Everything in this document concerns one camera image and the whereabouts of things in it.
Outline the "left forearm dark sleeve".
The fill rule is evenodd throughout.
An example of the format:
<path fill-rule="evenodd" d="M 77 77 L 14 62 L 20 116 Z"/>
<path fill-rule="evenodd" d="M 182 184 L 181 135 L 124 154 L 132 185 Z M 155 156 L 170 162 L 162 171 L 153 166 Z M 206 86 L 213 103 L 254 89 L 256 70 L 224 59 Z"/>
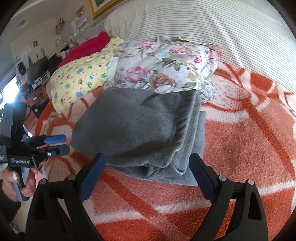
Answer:
<path fill-rule="evenodd" d="M 1 226 L 8 226 L 14 220 L 20 206 L 13 185 L 1 180 Z"/>

